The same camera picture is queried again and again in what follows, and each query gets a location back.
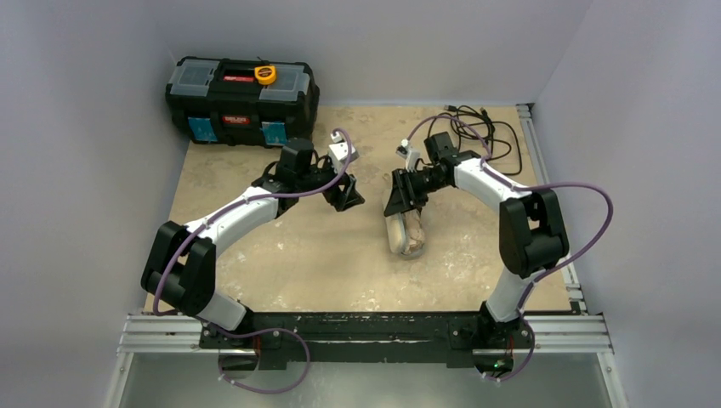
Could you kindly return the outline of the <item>grey umbrella case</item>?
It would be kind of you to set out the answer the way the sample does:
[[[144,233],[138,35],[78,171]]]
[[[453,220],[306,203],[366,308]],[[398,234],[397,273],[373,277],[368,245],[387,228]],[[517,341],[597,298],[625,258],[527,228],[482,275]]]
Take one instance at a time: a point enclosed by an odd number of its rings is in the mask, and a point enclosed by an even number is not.
[[[385,225],[387,229],[387,237],[389,243],[389,250],[402,258],[417,258],[422,255],[423,252],[415,256],[407,256],[402,253],[406,244],[406,233],[404,229],[403,216],[397,214],[390,217],[385,217]]]

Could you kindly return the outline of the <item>black plastic toolbox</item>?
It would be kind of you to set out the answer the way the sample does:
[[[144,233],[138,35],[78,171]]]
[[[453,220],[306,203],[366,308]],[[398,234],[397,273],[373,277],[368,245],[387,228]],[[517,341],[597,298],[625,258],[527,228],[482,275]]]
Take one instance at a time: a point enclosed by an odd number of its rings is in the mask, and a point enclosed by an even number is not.
[[[253,69],[274,65],[276,82],[257,83]],[[173,125],[194,144],[280,147],[311,139],[320,99],[304,62],[186,56],[165,86]]]

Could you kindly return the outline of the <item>beige umbrella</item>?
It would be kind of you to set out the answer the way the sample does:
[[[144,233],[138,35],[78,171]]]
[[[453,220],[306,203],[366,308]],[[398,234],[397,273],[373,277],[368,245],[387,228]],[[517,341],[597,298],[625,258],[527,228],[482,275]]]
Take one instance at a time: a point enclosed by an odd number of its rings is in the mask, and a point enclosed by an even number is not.
[[[409,212],[404,212],[402,216],[406,233],[406,244],[402,253],[407,256],[415,256],[423,251],[426,242],[422,211],[414,209]]]

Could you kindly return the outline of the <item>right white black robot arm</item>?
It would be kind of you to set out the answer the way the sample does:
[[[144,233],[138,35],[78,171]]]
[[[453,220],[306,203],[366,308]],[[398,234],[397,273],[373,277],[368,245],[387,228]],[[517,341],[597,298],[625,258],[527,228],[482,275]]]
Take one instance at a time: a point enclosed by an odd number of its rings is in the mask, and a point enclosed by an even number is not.
[[[389,175],[383,208],[389,249],[414,257],[424,247],[421,212],[429,195],[453,187],[479,199],[498,216],[498,247],[503,270],[481,314],[493,325],[519,320],[532,282],[549,271],[569,250],[565,222],[556,193],[549,188],[528,190],[490,166],[481,154],[460,151],[448,133],[424,140],[430,163],[416,165],[420,153],[409,139],[396,152],[406,165]]]

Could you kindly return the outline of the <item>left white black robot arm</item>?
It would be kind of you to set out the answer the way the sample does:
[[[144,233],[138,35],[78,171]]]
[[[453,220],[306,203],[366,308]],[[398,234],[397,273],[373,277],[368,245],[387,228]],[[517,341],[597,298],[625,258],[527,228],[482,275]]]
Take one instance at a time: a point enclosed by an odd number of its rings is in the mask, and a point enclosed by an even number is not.
[[[332,134],[324,156],[308,139],[289,139],[279,159],[233,201],[187,224],[161,225],[140,278],[141,287],[153,297],[153,311],[166,303],[228,332],[246,325],[250,310],[216,287],[219,255],[302,197],[321,194],[338,212],[364,203],[348,172],[358,156],[342,130]]]

